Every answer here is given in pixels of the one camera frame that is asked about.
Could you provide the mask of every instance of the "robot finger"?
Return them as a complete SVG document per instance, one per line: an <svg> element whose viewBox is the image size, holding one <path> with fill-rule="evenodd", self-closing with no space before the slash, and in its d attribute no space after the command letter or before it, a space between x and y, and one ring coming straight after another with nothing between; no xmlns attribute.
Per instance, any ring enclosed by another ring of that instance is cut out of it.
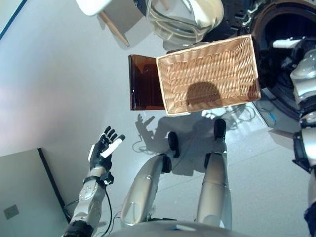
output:
<svg viewBox="0 0 316 237"><path fill-rule="evenodd" d="M109 144L109 147L103 151L100 155L104 158L108 157L112 152L124 141L125 136L121 135L113 143Z"/></svg>
<svg viewBox="0 0 316 237"><path fill-rule="evenodd" d="M117 135L116 133L114 133L114 135L110 138L110 141L111 141L111 142L114 141L114 139L116 139L117 136L118 136L118 135Z"/></svg>
<svg viewBox="0 0 316 237"><path fill-rule="evenodd" d="M109 134L107 135L107 137L110 138L114 132L115 132L115 130L112 129L112 130L109 132Z"/></svg>
<svg viewBox="0 0 316 237"><path fill-rule="evenodd" d="M105 129L104 133L107 134L110 130L111 130L111 127L108 126L108 127Z"/></svg>

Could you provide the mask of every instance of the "wicker basket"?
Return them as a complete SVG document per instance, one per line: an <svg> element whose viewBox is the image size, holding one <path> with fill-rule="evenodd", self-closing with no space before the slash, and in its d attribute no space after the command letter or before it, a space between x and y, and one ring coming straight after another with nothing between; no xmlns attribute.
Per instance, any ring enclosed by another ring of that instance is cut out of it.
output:
<svg viewBox="0 0 316 237"><path fill-rule="evenodd" d="M251 35L171 53L156 64L168 115L260 99Z"/></svg>

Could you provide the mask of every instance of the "black joint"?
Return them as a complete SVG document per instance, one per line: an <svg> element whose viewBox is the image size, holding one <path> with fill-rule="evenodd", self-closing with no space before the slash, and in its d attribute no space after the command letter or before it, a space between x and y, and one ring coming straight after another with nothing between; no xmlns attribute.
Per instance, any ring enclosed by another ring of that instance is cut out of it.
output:
<svg viewBox="0 0 316 237"><path fill-rule="evenodd" d="M305 152L305 146L302 138L302 131L296 132L293 135L293 142L294 142L294 154L295 160L293 163L301 167L306 172L311 172L310 164L307 160L307 155Z"/></svg>
<svg viewBox="0 0 316 237"><path fill-rule="evenodd" d="M91 237L93 227L85 221L74 221L69 224L63 237Z"/></svg>
<svg viewBox="0 0 316 237"><path fill-rule="evenodd" d="M169 132L168 134L168 142L169 142L169 147L172 151L175 151L174 158L178 158L180 156L180 151L179 151L179 141L178 141L178 136L175 132Z"/></svg>
<svg viewBox="0 0 316 237"><path fill-rule="evenodd" d="M111 172L106 172L101 175L100 180L103 181L105 185L110 185L114 182L114 177Z"/></svg>
<svg viewBox="0 0 316 237"><path fill-rule="evenodd" d="M85 184L86 182L90 181L90 180L96 180L96 182L98 183L98 185L100 185L102 188L105 188L105 184L102 180L100 180L101 177L98 176L89 176L87 178L84 179L83 184Z"/></svg>
<svg viewBox="0 0 316 237"><path fill-rule="evenodd" d="M163 155L162 173L170 173L172 171L172 163L167 155Z"/></svg>
<svg viewBox="0 0 316 237"><path fill-rule="evenodd" d="M225 138L226 135L226 123L223 119L217 119L214 123L214 137L215 140L217 138Z"/></svg>

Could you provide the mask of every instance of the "robotic hand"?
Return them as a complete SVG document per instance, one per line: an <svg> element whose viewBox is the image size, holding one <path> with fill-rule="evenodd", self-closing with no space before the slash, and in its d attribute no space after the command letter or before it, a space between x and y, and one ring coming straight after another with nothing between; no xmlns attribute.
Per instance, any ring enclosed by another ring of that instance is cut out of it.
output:
<svg viewBox="0 0 316 237"><path fill-rule="evenodd" d="M110 172L112 152L124 139L124 135L117 138L115 131L107 127L98 142L92 145L88 156L90 171L83 181L79 202L62 237L91 237L101 218L106 186L114 181Z"/></svg>

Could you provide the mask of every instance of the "cable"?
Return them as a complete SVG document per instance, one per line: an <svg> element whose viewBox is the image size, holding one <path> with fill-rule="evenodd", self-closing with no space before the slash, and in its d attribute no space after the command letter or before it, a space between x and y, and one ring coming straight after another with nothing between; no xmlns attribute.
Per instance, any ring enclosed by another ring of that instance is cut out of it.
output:
<svg viewBox="0 0 316 237"><path fill-rule="evenodd" d="M110 223L109 223L106 231L100 237L104 237L105 236L105 234L109 231L111 223L112 223L112 207L111 207L111 202L110 202L110 198L109 198L109 194L108 194L107 190L105 190L105 195L107 196L108 203L109 203L109 208L110 208Z"/></svg>
<svg viewBox="0 0 316 237"><path fill-rule="evenodd" d="M77 200L75 200L75 201L72 201L72 202L70 202L70 203L68 203L67 205L65 205L64 207L63 207L63 212L64 212L64 214L69 218L69 219L71 219L71 216L70 216L70 214L69 214L69 212L68 212L68 210L66 209L68 206L71 206L71 205L74 205L74 204L76 204L76 203L78 203L79 202L79 199L77 199Z"/></svg>
<svg viewBox="0 0 316 237"><path fill-rule="evenodd" d="M112 227L111 227L111 229L110 229L110 231L109 231L109 235L110 235L110 233L112 232L112 230L113 230L113 227L114 227L114 219L115 218L118 218L118 219L120 219L120 217L118 217L118 214L120 214L121 213L121 211L119 211L117 214L115 214L115 216L113 217L113 220L112 220Z"/></svg>

